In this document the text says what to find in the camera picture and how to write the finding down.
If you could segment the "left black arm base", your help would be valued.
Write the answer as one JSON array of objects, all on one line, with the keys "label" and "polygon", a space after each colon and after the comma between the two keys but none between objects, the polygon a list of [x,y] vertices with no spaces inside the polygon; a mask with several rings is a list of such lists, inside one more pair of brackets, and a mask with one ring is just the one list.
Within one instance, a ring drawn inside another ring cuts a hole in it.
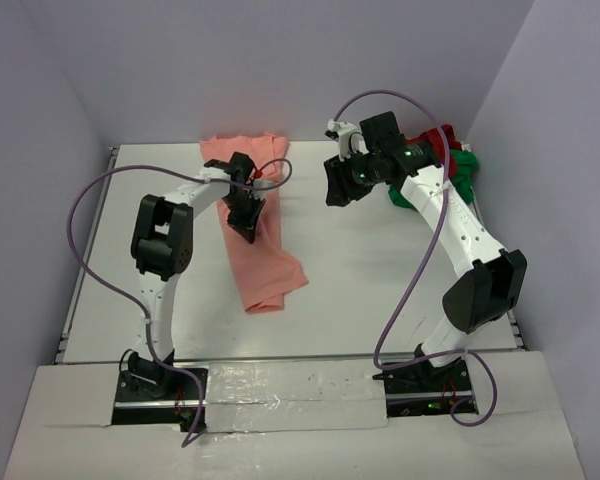
[{"label": "left black arm base", "polygon": [[186,433],[193,424],[198,405],[197,386],[188,376],[165,370],[132,349],[121,356],[111,418],[113,425],[171,424]]}]

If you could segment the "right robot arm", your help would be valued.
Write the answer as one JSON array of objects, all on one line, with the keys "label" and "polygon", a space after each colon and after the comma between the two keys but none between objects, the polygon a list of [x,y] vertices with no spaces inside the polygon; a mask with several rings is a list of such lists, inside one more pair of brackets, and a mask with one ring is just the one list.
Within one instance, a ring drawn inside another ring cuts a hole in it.
[{"label": "right robot arm", "polygon": [[451,184],[450,160],[425,141],[408,141],[393,113],[358,125],[331,120],[326,134],[339,147],[324,163],[327,205],[345,207],[376,185],[390,185],[426,221],[453,266],[456,281],[442,297],[444,316],[416,349],[422,358],[414,368],[416,383],[435,391],[447,382],[448,365],[471,335],[517,304],[527,260],[486,231]]}]

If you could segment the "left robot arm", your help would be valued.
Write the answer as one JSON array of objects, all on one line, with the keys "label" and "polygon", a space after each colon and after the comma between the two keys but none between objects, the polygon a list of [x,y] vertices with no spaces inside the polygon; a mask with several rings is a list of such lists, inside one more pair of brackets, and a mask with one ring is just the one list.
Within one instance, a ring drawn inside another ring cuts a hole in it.
[{"label": "left robot arm", "polygon": [[256,226],[266,203],[252,192],[256,166],[251,158],[235,152],[228,161],[207,161],[189,183],[163,194],[145,195],[139,204],[131,241],[131,256],[139,272],[146,322],[151,340],[148,360],[133,354],[129,371],[140,378],[140,387],[153,398],[168,396],[175,387],[172,318],[177,283],[194,253],[194,220],[208,207],[221,202],[229,209],[226,225],[240,241],[255,242]]}]

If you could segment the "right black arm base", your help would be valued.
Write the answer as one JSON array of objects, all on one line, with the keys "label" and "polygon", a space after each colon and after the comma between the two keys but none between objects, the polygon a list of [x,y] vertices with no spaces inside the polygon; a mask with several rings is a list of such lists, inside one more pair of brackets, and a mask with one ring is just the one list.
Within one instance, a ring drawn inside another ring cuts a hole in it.
[{"label": "right black arm base", "polygon": [[385,392],[389,418],[477,413],[467,364],[457,359],[441,368],[429,362],[383,370],[372,376]]}]

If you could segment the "salmon pink t shirt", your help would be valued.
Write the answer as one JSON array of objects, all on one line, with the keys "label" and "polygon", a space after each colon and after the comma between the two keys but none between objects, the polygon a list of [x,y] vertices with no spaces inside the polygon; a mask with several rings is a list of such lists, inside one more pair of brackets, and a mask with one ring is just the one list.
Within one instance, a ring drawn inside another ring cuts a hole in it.
[{"label": "salmon pink t shirt", "polygon": [[[244,153],[263,172],[264,179],[274,182],[283,178],[279,160],[288,148],[286,137],[270,133],[258,137],[215,136],[200,143],[204,160],[227,161],[235,152]],[[227,225],[229,210],[224,202],[217,203],[217,211],[244,311],[260,314],[283,310],[285,295],[306,286],[308,279],[300,261],[282,248],[279,192],[267,194],[252,244]]]}]

